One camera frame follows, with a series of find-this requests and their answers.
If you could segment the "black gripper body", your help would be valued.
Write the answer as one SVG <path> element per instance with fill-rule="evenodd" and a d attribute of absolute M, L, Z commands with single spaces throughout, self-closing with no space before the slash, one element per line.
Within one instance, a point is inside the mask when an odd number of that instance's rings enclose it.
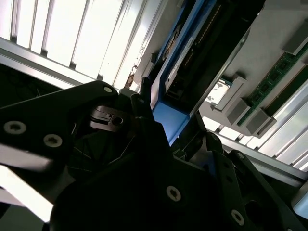
<path fill-rule="evenodd" d="M 216 159 L 199 165 L 168 150 L 128 154 L 68 186 L 52 210 L 53 231 L 200 231 L 217 212 Z"/>

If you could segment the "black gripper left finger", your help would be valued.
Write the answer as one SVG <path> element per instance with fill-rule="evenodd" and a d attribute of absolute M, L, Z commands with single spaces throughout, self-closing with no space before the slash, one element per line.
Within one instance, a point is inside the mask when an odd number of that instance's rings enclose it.
<path fill-rule="evenodd" d="M 128 154 L 170 151 L 162 125 L 154 121 L 150 95 L 146 84 L 140 93 L 117 92 L 94 81 L 9 105 L 0 110 L 0 141 L 34 154 L 26 168 L 55 177 L 66 165 L 75 140 L 96 135 L 95 146 L 104 160 L 93 162 L 92 175 L 78 181 L 83 182 Z"/>

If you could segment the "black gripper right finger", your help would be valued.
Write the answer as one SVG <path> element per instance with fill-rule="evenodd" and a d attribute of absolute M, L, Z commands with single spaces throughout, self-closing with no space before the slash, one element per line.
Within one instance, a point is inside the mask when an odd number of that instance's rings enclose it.
<path fill-rule="evenodd" d="M 224 152 L 220 139 L 205 128 L 200 113 L 194 115 L 202 141 L 194 163 L 210 174 L 212 198 L 222 210 L 230 231 L 296 231 L 297 217 L 245 154 Z"/>

